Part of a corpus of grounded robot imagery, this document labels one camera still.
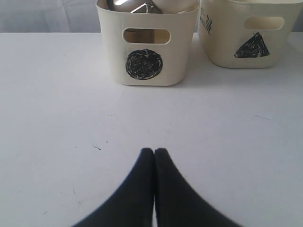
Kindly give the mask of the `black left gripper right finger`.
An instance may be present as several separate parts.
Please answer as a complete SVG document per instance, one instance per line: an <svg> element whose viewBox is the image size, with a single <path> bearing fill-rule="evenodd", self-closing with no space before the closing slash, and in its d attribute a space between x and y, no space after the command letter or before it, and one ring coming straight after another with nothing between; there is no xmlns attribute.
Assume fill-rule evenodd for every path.
<svg viewBox="0 0 303 227"><path fill-rule="evenodd" d="M155 157L155 208L159 227L239 227L204 200L185 180L169 152L158 148Z"/></svg>

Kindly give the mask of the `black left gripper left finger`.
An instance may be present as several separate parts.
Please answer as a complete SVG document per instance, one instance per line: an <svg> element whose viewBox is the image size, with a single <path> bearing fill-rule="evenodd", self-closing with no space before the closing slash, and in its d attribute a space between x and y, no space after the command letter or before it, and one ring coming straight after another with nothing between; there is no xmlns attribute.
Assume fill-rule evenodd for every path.
<svg viewBox="0 0 303 227"><path fill-rule="evenodd" d="M151 227L154 205L155 157L141 149L127 177L97 209L75 227Z"/></svg>

